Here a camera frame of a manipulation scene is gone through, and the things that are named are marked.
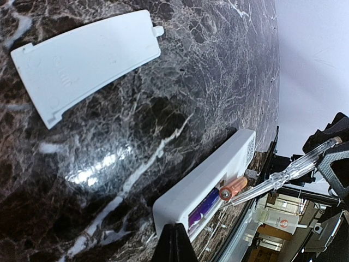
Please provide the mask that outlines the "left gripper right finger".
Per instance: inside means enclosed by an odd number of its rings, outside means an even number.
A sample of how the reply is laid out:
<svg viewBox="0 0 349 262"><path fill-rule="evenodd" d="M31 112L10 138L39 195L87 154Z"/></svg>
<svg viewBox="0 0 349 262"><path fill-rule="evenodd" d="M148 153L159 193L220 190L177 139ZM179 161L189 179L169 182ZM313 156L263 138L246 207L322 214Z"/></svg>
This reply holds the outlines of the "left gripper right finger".
<svg viewBox="0 0 349 262"><path fill-rule="evenodd" d="M176 224L176 261L198 262L197 256L182 223Z"/></svg>

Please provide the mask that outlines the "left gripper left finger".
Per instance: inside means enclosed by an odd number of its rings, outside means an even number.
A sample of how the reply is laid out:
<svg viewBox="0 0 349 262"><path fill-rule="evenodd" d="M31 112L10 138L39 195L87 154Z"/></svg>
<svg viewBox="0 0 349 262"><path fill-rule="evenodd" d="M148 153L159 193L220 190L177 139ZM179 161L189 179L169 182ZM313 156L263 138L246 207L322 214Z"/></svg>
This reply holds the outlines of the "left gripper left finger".
<svg viewBox="0 0 349 262"><path fill-rule="evenodd" d="M174 226L166 224L154 251L154 262L175 262Z"/></svg>

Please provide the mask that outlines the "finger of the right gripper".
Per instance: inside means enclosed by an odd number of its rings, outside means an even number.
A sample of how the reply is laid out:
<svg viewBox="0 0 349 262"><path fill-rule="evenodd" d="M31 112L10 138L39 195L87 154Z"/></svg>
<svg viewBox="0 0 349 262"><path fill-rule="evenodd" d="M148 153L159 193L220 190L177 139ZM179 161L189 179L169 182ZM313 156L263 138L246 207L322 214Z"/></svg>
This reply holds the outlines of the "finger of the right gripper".
<svg viewBox="0 0 349 262"><path fill-rule="evenodd" d="M320 159L317 169L337 196L348 196L348 144L327 150Z"/></svg>
<svg viewBox="0 0 349 262"><path fill-rule="evenodd" d="M338 112L332 123L327 124L323 131L317 130L307 139L302 148L303 152L309 153L315 147L336 136L338 136L342 142L348 142L348 128L348 116L342 112Z"/></svg>

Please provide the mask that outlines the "purple battery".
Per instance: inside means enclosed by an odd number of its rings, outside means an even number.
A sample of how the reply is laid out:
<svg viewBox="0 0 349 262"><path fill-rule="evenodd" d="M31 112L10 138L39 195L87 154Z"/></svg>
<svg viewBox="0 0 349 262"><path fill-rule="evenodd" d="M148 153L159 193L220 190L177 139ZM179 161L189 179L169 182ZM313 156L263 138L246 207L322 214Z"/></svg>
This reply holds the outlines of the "purple battery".
<svg viewBox="0 0 349 262"><path fill-rule="evenodd" d="M219 190L215 187L192 211L188 218L188 227L197 224L219 200Z"/></svg>

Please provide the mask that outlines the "clear handle screwdriver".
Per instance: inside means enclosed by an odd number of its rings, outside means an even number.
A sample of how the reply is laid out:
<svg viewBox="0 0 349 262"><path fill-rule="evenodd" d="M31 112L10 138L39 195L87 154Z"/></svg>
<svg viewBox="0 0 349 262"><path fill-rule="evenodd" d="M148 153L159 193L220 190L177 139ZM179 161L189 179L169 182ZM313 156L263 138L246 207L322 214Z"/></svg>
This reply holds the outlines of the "clear handle screwdriver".
<svg viewBox="0 0 349 262"><path fill-rule="evenodd" d="M315 149L311 150L309 153L292 162L285 170L272 173L269 176L269 179L260 183L253 189L234 197L231 200L231 204L236 206L258 197L272 189L278 190L287 181L295 180L306 175L308 172L316 168L316 164L319 161L320 156L323 156L327 150L341 142L342 140L338 136L327 140L326 142L317 146Z"/></svg>

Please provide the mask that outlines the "orange battery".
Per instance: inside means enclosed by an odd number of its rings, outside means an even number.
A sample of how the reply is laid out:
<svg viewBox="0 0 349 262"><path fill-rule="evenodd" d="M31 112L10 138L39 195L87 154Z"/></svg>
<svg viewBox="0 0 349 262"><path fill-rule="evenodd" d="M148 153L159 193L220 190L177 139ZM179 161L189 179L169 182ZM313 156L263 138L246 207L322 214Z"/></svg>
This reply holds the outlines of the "orange battery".
<svg viewBox="0 0 349 262"><path fill-rule="evenodd" d="M248 184L248 179L244 176L241 176L227 185L222 187L219 191L220 199L224 201L229 201L235 197L239 192L244 189Z"/></svg>

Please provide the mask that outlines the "long white remote control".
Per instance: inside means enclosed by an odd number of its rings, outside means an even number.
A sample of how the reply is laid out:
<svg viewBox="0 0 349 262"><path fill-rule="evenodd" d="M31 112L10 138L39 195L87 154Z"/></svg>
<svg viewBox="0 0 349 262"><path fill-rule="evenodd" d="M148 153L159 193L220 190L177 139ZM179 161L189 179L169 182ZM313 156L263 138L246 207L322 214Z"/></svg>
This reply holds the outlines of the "long white remote control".
<svg viewBox="0 0 349 262"><path fill-rule="evenodd" d="M217 148L207 159L181 179L153 205L157 236L166 224L182 223L193 241L224 203L219 200L208 213L191 228L188 218L213 188L219 191L229 182L244 175L255 153L256 133L240 129Z"/></svg>

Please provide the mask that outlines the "white battery cover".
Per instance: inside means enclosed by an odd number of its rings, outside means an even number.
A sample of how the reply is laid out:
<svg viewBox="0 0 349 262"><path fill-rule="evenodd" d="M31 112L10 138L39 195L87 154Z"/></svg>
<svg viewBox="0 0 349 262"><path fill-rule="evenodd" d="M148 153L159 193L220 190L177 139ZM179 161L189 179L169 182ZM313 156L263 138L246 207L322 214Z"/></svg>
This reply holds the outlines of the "white battery cover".
<svg viewBox="0 0 349 262"><path fill-rule="evenodd" d="M107 84L160 56L147 10L110 17L11 52L15 68L47 128Z"/></svg>

